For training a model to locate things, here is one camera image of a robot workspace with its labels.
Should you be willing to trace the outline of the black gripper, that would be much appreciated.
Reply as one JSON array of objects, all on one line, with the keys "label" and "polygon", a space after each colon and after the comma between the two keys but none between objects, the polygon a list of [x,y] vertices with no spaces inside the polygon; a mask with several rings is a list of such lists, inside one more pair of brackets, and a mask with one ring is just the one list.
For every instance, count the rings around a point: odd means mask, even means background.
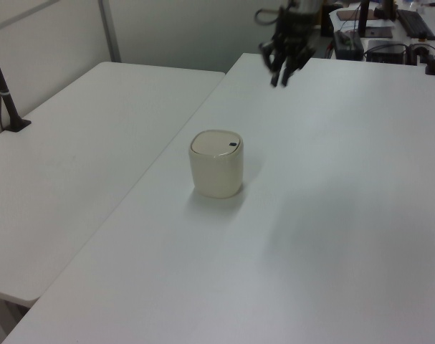
[{"label": "black gripper", "polygon": [[296,70],[301,70],[312,58],[315,49],[308,44],[315,15],[279,8],[273,41],[260,43],[259,52],[266,68],[270,71],[271,85],[277,86],[279,71],[285,62],[282,86],[286,87],[289,78]]}]

